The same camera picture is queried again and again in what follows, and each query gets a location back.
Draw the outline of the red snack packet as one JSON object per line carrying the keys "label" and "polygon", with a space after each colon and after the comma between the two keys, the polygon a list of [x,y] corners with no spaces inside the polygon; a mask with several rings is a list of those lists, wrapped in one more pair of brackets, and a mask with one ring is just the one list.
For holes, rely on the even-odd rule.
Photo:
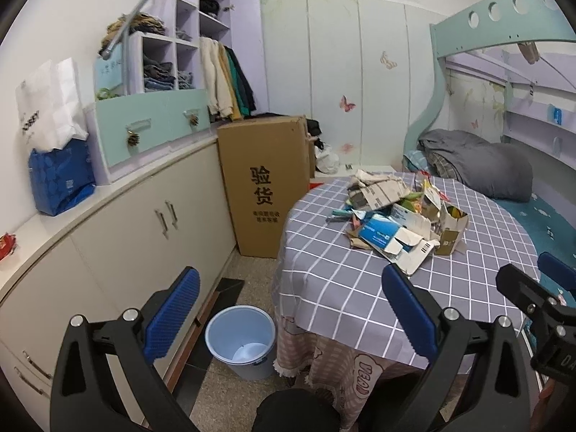
{"label": "red snack packet", "polygon": [[0,260],[11,255],[17,246],[17,237],[15,234],[5,233],[0,237]]}

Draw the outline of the blue paper bag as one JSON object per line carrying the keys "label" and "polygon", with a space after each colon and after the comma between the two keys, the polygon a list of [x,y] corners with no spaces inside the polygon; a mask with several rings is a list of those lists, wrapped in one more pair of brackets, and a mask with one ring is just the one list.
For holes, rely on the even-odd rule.
{"label": "blue paper bag", "polygon": [[96,189],[88,143],[80,139],[71,140],[63,149],[33,150],[28,171],[36,210],[47,216],[74,208]]}

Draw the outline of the grey checked tablecloth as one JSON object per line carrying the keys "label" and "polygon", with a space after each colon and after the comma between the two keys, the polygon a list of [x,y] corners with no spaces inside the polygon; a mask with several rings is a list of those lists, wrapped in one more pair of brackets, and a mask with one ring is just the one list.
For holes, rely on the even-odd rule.
{"label": "grey checked tablecloth", "polygon": [[[466,250],[429,257],[412,276],[413,284],[469,319],[505,315],[520,329],[523,315],[497,291],[495,278],[506,264],[538,277],[530,237],[505,209],[459,181],[436,179],[435,184],[469,216]],[[381,377],[427,365],[382,292],[386,260],[352,248],[346,225],[330,219],[346,197],[347,180],[334,180],[291,209],[273,279],[274,367],[283,377],[306,370],[311,388],[328,390],[343,430],[354,425]]]}

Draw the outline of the hanging clothes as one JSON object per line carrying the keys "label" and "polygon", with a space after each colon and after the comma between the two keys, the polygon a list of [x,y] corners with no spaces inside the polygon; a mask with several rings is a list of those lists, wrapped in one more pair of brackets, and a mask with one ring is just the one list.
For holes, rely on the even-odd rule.
{"label": "hanging clothes", "polygon": [[249,117],[257,109],[254,92],[232,48],[201,37],[199,51],[210,114],[232,121]]}

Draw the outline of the tall brown cardboard box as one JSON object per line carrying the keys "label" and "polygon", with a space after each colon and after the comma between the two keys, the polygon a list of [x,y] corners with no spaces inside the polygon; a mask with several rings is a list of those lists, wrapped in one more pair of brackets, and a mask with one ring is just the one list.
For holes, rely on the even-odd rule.
{"label": "tall brown cardboard box", "polygon": [[288,213],[310,190],[307,120],[235,121],[220,126],[217,135],[239,253],[275,258]]}

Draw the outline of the cream low cabinet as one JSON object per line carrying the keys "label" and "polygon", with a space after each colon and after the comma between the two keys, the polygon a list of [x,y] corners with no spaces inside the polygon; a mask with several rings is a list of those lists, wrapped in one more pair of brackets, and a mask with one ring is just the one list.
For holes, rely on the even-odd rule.
{"label": "cream low cabinet", "polygon": [[36,216],[1,263],[1,369],[34,425],[50,393],[70,319],[140,308],[187,267],[198,316],[235,246],[218,146],[207,139],[134,179],[100,188],[59,216]]}

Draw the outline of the white plastic bag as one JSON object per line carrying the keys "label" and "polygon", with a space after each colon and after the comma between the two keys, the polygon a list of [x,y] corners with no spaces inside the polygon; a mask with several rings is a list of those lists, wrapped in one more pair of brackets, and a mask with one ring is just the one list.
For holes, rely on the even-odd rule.
{"label": "white plastic bag", "polygon": [[322,148],[314,147],[315,169],[325,175],[334,175],[339,172],[340,158],[329,144]]}

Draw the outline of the blue white carton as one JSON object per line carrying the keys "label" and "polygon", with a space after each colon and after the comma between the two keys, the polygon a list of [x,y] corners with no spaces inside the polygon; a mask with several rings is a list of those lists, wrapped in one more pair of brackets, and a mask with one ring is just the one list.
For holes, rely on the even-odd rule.
{"label": "blue white carton", "polygon": [[412,247],[396,238],[400,225],[388,217],[373,215],[359,230],[359,238],[379,253],[396,256]]}

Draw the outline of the light blue trash bin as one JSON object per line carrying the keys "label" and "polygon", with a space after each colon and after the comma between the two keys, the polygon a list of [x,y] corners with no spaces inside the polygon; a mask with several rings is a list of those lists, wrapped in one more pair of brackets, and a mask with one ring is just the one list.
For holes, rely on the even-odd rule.
{"label": "light blue trash bin", "polygon": [[215,359],[244,380],[273,375],[276,326],[261,308],[235,305],[222,310],[207,325],[205,342]]}

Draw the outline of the mint bunk bed frame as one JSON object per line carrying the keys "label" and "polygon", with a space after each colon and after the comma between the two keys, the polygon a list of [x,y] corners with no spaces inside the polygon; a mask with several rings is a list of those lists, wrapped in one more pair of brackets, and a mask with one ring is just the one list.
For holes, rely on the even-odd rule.
{"label": "mint bunk bed frame", "polygon": [[408,127],[405,152],[441,113],[446,93],[446,70],[460,58],[468,71],[480,78],[494,78],[498,70],[512,73],[531,86],[537,79],[494,56],[495,49],[532,42],[575,41],[575,3],[571,0],[481,0],[459,13],[432,24],[432,93],[428,104]]}

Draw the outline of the mint drawer shelf unit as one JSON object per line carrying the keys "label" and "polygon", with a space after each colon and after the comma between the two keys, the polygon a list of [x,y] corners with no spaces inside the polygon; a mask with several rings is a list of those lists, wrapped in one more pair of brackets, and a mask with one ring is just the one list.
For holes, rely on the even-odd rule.
{"label": "mint drawer shelf unit", "polygon": [[199,39],[235,52],[269,108],[261,0],[141,0],[95,62],[98,99],[85,110],[96,182],[109,185],[198,139],[221,120],[208,110]]}

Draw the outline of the grey blanket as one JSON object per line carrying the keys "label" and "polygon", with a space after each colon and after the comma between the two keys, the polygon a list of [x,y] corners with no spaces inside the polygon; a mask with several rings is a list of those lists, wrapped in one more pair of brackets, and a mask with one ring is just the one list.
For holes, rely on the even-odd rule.
{"label": "grey blanket", "polygon": [[464,131],[431,130],[418,140],[432,170],[492,199],[525,203],[532,194],[527,158],[508,143],[490,143]]}

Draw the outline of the pink butterfly sticker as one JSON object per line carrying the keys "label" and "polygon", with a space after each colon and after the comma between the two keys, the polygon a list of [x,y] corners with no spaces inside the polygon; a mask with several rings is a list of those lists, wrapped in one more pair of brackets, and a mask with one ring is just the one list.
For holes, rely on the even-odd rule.
{"label": "pink butterfly sticker", "polygon": [[356,104],[349,102],[346,96],[342,96],[339,106],[340,109],[343,110],[345,113],[349,113],[356,108]]}

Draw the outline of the brown torn carton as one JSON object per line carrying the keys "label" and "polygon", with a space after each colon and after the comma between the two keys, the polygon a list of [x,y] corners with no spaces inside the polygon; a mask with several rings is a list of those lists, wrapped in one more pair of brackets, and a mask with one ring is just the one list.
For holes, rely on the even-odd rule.
{"label": "brown torn carton", "polygon": [[469,224],[469,215],[458,207],[444,202],[439,215],[438,256],[452,256],[453,253],[466,253],[464,240]]}

